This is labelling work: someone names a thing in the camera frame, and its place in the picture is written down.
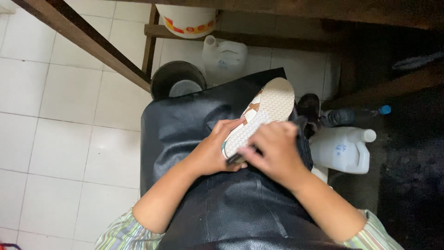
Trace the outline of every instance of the black cloth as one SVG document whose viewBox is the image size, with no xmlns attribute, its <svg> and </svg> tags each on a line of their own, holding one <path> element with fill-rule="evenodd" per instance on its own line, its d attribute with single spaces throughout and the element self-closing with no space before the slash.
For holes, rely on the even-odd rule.
<svg viewBox="0 0 444 250">
<path fill-rule="evenodd" d="M 144 195 L 174 164 L 207 137 L 221 119 L 236 119 L 283 68 L 252 74 L 182 97 L 151 102 L 142 115 L 140 191 Z M 298 140 L 305 165 L 308 142 Z M 332 248 L 300 203 L 249 166 L 200 177 L 179 205 L 159 249 Z"/>
</svg>

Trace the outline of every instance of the shirt sleeve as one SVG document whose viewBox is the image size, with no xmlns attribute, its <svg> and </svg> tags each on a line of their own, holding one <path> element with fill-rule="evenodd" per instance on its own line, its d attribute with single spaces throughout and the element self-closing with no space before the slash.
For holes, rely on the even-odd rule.
<svg viewBox="0 0 444 250">
<path fill-rule="evenodd" d="M 155 250 L 165 234 L 144 228 L 130 209 L 109 225 L 95 243 L 96 250 Z"/>
<path fill-rule="evenodd" d="M 367 218 L 364 228 L 353 238 L 342 243 L 346 247 L 362 250 L 403 250 L 386 231 L 379 219 L 369 210 L 360 210 Z"/>
</svg>

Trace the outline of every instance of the dark bucket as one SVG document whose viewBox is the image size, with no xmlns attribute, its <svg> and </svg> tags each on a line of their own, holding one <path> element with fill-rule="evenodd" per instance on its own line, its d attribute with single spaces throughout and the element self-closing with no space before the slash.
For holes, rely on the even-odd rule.
<svg viewBox="0 0 444 250">
<path fill-rule="evenodd" d="M 200 70 L 185 61 L 172 61 L 162 65 L 151 80 L 151 96 L 158 101 L 206 89 Z"/>
</svg>

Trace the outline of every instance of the blue bottle cap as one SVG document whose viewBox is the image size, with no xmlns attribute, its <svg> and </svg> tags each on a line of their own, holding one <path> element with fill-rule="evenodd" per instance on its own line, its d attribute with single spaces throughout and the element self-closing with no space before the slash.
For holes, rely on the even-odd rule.
<svg viewBox="0 0 444 250">
<path fill-rule="evenodd" d="M 386 114 L 390 114 L 390 112 L 392 111 L 392 108 L 390 108 L 390 106 L 388 106 L 388 105 L 384 105 L 384 106 L 380 107 L 378 111 L 381 115 L 386 115 Z"/>
</svg>

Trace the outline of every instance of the shoe sole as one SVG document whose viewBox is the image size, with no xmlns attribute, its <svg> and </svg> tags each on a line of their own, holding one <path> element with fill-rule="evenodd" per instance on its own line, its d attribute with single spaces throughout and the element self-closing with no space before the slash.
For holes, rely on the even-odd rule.
<svg viewBox="0 0 444 250">
<path fill-rule="evenodd" d="M 225 144 L 225 155 L 231 157 L 238 148 L 246 146 L 248 138 L 263 123 L 286 121 L 294 107 L 294 90 L 290 82 L 284 78 L 275 78 L 268 82 L 262 90 L 259 109 L 253 119 L 232 134 Z"/>
</svg>

